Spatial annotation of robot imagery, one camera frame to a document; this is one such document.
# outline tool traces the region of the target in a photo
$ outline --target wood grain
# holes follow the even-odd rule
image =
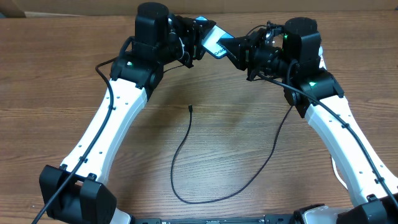
[[[373,148],[398,175],[397,12],[206,17],[240,36],[267,20],[281,24],[297,16],[318,21],[329,71]],[[43,205],[40,172],[46,164],[59,166],[81,138],[105,92],[94,67],[134,35],[134,18],[1,19],[0,34],[0,223],[30,223]],[[324,144],[294,110],[268,165],[244,192],[208,205],[186,205],[173,195],[170,163],[185,134],[190,103],[193,126],[175,166],[175,187],[183,198],[228,195],[269,155],[289,106],[278,86],[245,78],[228,59],[209,55],[192,69],[166,73],[111,169],[109,188],[120,209],[141,218],[205,218],[291,213],[312,203],[352,206]],[[57,222],[45,216],[41,223]]]

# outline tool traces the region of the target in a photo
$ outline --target robotic arm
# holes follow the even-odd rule
[[[169,14],[168,9],[158,3],[139,6],[136,36],[127,39],[118,59],[112,64],[110,85],[114,93],[114,108],[109,121],[72,181],[47,210],[49,217],[73,224],[134,223],[133,216],[116,208],[116,198],[106,188],[113,159],[132,121],[160,83],[164,65],[178,60],[188,68],[193,67],[193,60],[200,60],[206,52],[202,41],[215,24],[214,21]],[[279,34],[284,35],[282,48],[271,44],[272,38]],[[332,74],[320,68],[320,42],[314,20],[295,18],[284,26],[269,22],[266,29],[249,36],[221,39],[219,44],[228,51],[228,58],[236,68],[248,69],[249,81],[255,76],[282,78],[285,84],[309,94],[339,114],[359,136],[385,184],[397,197],[398,179],[378,158],[356,124],[338,82]],[[339,221],[337,214],[327,215],[329,223],[336,223],[336,220],[346,223],[350,218],[358,217],[358,214],[387,220],[387,213],[394,212],[392,204],[355,138],[327,110],[311,99],[289,88],[284,91],[289,104],[297,108],[301,117],[325,142],[343,173],[351,201],[356,207],[341,215]],[[46,166],[42,171],[40,188],[45,203],[70,175],[94,138],[107,113],[109,98],[108,90],[82,139],[61,166]],[[324,217],[326,211],[330,209],[312,207],[301,210],[297,218],[302,223],[323,222],[317,218]]]

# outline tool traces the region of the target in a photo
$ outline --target wooden table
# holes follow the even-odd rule
[[[398,12],[206,17],[241,36],[267,20],[283,24],[297,16],[318,21],[329,71],[373,148],[398,175]],[[42,207],[40,172],[46,164],[59,166],[81,138],[106,89],[94,67],[114,57],[129,35],[133,17],[0,19],[0,223],[30,223]],[[205,218],[291,213],[312,203],[352,206],[329,152],[295,110],[268,165],[244,192],[207,205],[187,205],[173,195],[170,163],[190,103],[193,126],[175,166],[183,198],[228,195],[269,155],[289,106],[280,87],[245,78],[227,58],[209,55],[192,69],[166,73],[111,169],[108,187],[121,210],[141,218]],[[55,223],[46,215],[41,222]]]

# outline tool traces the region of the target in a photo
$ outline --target wooden tabletop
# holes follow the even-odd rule
[[[397,11],[205,16],[234,36],[267,20],[316,19],[329,71],[373,148],[398,175]],[[0,223],[30,223],[40,210],[40,172],[59,166],[75,147],[106,91],[95,65],[114,57],[130,35],[133,17],[0,19]],[[206,218],[292,213],[313,203],[352,206],[325,145],[296,110],[245,191],[206,205],[180,202],[170,187],[170,163],[187,129],[188,104],[193,125],[174,181],[194,202],[240,189],[268,157],[289,108],[283,89],[247,82],[227,58],[206,55],[194,64],[165,74],[127,132],[108,184],[121,210],[139,218]],[[41,222],[56,223],[46,215]]]

